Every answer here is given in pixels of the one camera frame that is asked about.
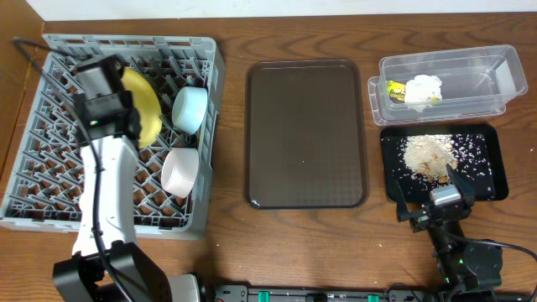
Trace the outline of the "yellow plate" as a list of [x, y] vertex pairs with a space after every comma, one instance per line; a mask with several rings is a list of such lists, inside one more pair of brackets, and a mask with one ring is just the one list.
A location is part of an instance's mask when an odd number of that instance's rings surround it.
[[122, 84], [133, 95], [133, 105], [140, 116], [141, 131], [138, 146], [145, 148], [156, 141], [162, 129], [162, 114], [159, 99], [149, 82], [136, 70], [126, 68]]

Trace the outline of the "white pink bowl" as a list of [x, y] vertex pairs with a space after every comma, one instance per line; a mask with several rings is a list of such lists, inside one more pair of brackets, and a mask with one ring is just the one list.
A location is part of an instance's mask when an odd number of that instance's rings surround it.
[[161, 170], [163, 190], [179, 198], [186, 198], [196, 182], [199, 164], [196, 148], [172, 148], [165, 157]]

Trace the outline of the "light blue bowl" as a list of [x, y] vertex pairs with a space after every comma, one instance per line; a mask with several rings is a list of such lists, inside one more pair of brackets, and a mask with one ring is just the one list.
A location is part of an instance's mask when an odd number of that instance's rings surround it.
[[179, 130], [194, 134], [200, 128], [208, 103], [204, 88], [186, 86], [178, 92], [172, 107], [172, 123]]

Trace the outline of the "white napkin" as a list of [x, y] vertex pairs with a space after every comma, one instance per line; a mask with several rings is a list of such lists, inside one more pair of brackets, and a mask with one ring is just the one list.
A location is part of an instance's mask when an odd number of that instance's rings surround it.
[[405, 84], [404, 103], [417, 112], [423, 112], [442, 99], [442, 81], [435, 75], [417, 75]]

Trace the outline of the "green snack wrapper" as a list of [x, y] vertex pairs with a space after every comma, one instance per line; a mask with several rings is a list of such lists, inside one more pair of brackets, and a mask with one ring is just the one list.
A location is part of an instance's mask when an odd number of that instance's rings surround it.
[[404, 103], [406, 85], [397, 81], [387, 81], [388, 98], [393, 103]]

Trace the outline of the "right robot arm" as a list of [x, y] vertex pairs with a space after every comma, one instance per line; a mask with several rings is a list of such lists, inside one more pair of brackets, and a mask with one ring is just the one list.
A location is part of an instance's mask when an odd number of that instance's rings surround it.
[[469, 217], [475, 190], [448, 165], [450, 184], [430, 192], [430, 200], [410, 211], [399, 182], [396, 182], [399, 222], [407, 221], [413, 232], [429, 234], [437, 268], [448, 287], [439, 291], [439, 301], [494, 301], [493, 290], [502, 284], [503, 250], [491, 240], [480, 243], [464, 236], [460, 221]]

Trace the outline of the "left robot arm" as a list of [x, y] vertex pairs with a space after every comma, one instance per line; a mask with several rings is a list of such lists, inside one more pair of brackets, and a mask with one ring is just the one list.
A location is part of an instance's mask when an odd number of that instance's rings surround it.
[[84, 164], [81, 226], [71, 258], [56, 263], [53, 282], [65, 301], [204, 301], [193, 273], [169, 278], [138, 246], [133, 185], [138, 146], [162, 122], [153, 91], [78, 94], [72, 112]]

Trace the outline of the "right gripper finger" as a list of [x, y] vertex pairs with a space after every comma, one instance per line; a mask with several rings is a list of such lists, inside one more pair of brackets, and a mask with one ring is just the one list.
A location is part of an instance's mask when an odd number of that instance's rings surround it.
[[461, 199], [468, 206], [474, 206], [476, 201], [475, 190], [449, 164], [446, 166], [446, 171], [451, 183], [458, 190]]
[[407, 221], [409, 219], [409, 211], [406, 205], [406, 200], [404, 198], [403, 191], [398, 181], [395, 181], [394, 189], [395, 189], [395, 201], [397, 204], [397, 208], [396, 208], [397, 220], [398, 222]]

